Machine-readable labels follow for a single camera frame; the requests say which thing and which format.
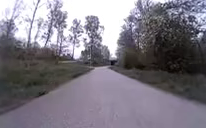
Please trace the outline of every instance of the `overcast sky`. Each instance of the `overcast sky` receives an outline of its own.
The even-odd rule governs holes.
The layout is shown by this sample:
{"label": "overcast sky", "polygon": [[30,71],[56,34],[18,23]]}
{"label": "overcast sky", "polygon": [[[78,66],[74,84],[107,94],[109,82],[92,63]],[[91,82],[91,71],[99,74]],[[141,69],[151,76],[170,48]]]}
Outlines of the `overcast sky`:
{"label": "overcast sky", "polygon": [[[31,4],[32,1],[33,0],[24,0],[27,5]],[[101,24],[105,27],[102,43],[109,47],[110,52],[114,56],[121,26],[124,24],[124,18],[126,18],[130,10],[134,8],[136,0],[63,0],[63,2],[63,10],[68,12],[67,23],[69,27],[74,18],[81,19],[82,23],[84,23],[85,16],[87,15],[96,15],[99,17]],[[14,0],[0,0],[0,18],[3,17],[5,8],[12,6],[13,3]],[[36,18],[39,16],[44,18],[47,15],[46,13],[45,7],[43,7],[41,10],[38,10]],[[25,24],[22,23],[17,37],[26,38],[24,26]],[[83,44],[81,44],[80,48],[76,49],[76,58],[80,56],[80,52],[83,49]]]}

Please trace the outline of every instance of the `paved path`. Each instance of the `paved path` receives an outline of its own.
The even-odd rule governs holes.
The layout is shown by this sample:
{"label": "paved path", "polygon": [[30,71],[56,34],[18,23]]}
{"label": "paved path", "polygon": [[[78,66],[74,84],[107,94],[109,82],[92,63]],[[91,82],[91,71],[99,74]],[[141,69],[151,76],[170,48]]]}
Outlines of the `paved path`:
{"label": "paved path", "polygon": [[0,116],[0,128],[206,128],[206,106],[97,68]]}

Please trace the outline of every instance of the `grassy verge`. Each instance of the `grassy verge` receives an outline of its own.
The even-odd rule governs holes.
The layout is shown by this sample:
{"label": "grassy verge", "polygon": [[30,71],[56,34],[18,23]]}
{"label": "grassy verge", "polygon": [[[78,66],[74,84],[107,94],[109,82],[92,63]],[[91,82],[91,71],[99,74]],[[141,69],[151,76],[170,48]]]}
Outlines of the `grassy verge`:
{"label": "grassy verge", "polygon": [[76,63],[37,62],[29,68],[8,65],[0,72],[0,114],[55,89],[91,69]]}
{"label": "grassy verge", "polygon": [[110,67],[112,70],[137,79],[159,89],[206,104],[206,76],[171,74],[163,71],[126,70]]}

